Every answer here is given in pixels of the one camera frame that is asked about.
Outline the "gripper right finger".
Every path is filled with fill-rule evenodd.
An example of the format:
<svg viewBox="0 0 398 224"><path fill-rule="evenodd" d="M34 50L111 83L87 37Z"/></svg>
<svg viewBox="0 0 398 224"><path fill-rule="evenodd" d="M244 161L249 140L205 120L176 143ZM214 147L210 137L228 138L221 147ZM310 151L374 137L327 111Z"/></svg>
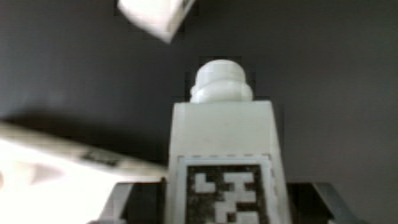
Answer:
<svg viewBox="0 0 398 224"><path fill-rule="evenodd" d="M294 224L370 224L354 214L331 183L288 184Z"/></svg>

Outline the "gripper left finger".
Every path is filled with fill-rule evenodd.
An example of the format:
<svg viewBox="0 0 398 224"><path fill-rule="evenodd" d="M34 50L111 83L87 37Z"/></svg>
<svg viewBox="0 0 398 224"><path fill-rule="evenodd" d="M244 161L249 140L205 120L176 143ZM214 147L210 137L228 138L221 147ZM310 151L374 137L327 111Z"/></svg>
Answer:
<svg viewBox="0 0 398 224"><path fill-rule="evenodd" d="M164 224L166 183L118 183L100 217L87 224Z"/></svg>

